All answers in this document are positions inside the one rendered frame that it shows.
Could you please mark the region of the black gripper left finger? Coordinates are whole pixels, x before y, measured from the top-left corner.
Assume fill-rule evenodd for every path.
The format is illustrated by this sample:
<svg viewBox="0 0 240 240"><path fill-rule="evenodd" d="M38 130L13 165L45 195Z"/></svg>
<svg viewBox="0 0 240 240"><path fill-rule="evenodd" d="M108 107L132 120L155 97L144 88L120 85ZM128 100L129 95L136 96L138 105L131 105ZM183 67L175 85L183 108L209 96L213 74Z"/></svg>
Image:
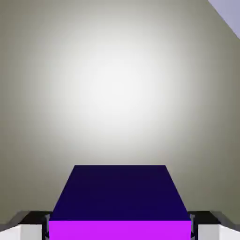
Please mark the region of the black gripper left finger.
<svg viewBox="0 0 240 240"><path fill-rule="evenodd" d="M0 240L49 240L51 211L20 211L0 224Z"/></svg>

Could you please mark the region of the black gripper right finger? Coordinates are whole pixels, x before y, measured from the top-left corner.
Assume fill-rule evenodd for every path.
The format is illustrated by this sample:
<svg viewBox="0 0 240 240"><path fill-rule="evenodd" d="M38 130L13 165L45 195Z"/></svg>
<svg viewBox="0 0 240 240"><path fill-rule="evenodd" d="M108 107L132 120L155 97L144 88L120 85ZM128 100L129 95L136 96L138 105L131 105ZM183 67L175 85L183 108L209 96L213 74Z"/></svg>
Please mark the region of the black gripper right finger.
<svg viewBox="0 0 240 240"><path fill-rule="evenodd" d="M220 211L189 211L191 240L240 240L240 224Z"/></svg>

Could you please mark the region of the small purple cube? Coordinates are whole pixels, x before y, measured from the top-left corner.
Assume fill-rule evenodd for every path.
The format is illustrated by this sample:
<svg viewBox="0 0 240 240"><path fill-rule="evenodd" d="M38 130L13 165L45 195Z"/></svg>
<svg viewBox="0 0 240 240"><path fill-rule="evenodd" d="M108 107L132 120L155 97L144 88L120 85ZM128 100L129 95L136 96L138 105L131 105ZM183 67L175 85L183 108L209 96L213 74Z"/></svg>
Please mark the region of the small purple cube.
<svg viewBox="0 0 240 240"><path fill-rule="evenodd" d="M191 240L191 220L164 165L76 165L49 240Z"/></svg>

